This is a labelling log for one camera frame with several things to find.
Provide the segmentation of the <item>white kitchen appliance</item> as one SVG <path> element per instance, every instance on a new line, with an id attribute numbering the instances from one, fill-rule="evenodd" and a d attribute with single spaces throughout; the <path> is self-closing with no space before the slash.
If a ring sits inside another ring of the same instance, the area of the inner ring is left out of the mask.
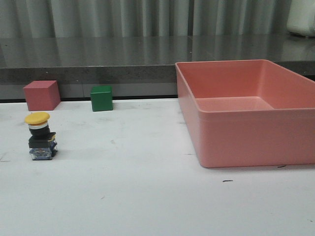
<path id="1" fill-rule="evenodd" d="M 315 1 L 292 0 L 290 4 L 287 31 L 304 37 L 315 36 Z"/>

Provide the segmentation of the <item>pink cube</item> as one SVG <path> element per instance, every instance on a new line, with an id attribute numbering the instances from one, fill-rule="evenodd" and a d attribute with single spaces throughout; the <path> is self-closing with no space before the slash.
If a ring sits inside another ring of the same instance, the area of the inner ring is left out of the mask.
<path id="1" fill-rule="evenodd" d="M 33 81 L 23 87 L 29 111 L 51 111 L 61 102 L 56 80 Z"/>

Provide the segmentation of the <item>green cube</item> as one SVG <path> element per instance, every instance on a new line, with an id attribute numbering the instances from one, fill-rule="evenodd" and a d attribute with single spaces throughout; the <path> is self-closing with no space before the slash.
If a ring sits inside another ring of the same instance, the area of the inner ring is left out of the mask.
<path id="1" fill-rule="evenodd" d="M 111 86 L 95 86 L 92 88 L 90 96 L 93 112 L 113 110 Z"/>

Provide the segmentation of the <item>grey stone counter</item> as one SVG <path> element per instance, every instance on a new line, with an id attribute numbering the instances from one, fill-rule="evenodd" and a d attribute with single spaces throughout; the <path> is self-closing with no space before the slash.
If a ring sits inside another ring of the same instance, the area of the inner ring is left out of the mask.
<path id="1" fill-rule="evenodd" d="M 0 98 L 24 99 L 23 87 L 56 80 L 62 100 L 85 100 L 110 85 L 116 98 L 173 98 L 175 63 L 267 59 L 310 79 L 315 40 L 291 34 L 13 38 L 0 41 Z"/>

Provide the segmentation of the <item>yellow push button switch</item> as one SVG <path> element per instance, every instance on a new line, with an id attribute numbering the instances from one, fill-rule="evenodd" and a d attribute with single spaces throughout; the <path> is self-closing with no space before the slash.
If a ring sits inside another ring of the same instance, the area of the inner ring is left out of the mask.
<path id="1" fill-rule="evenodd" d="M 47 112 L 34 112 L 25 117 L 31 137 L 29 154 L 32 160 L 52 160 L 57 154 L 56 132 L 51 132 Z"/>

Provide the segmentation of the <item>pink plastic bin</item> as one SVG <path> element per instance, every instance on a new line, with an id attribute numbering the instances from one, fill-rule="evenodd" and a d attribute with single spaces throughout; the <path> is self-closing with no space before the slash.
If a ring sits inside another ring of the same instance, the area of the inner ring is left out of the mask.
<path id="1" fill-rule="evenodd" d="M 201 166 L 314 163 L 314 81 L 264 59 L 178 62 L 176 73 Z"/>

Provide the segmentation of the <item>grey curtain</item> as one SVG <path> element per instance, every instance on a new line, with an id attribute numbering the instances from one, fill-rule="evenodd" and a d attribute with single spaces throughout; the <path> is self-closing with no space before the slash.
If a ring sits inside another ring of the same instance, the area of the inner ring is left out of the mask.
<path id="1" fill-rule="evenodd" d="M 242 35 L 286 30 L 288 0 L 3 0 L 1 38 Z"/>

